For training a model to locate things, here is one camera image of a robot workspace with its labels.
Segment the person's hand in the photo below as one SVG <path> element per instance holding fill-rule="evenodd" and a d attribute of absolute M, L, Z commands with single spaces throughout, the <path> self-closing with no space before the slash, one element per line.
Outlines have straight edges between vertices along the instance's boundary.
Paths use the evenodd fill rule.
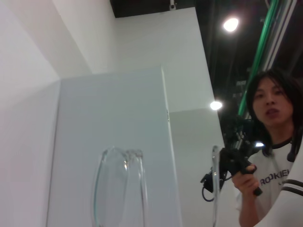
<path fill-rule="evenodd" d="M 248 174 L 242 174 L 241 172 L 237 172 L 232 177 L 232 182 L 241 193 L 243 201 L 254 201 L 256 195 L 254 195 L 254 191 L 258 188 L 258 180 L 255 176 L 251 173 L 255 170 L 254 165 L 250 165 L 246 168 L 249 172 Z"/>

